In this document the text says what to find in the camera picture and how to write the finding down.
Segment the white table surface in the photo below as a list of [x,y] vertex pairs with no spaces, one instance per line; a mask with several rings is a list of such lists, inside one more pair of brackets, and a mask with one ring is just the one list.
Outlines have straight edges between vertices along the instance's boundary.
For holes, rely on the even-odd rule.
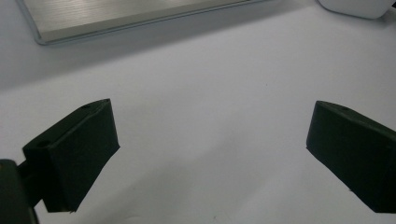
[[395,223],[306,149],[316,100],[396,129],[396,10],[274,0],[38,46],[0,1],[0,156],[111,98],[121,148],[74,214],[42,224]]

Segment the black rubber pad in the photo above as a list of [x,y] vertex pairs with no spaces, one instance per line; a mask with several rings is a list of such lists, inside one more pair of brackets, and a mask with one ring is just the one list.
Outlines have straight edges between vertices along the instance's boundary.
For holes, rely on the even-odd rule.
[[119,149],[109,99],[84,105],[23,148],[38,172],[49,212],[77,211],[96,177]]
[[341,105],[318,101],[308,150],[378,213],[396,213],[396,132]]

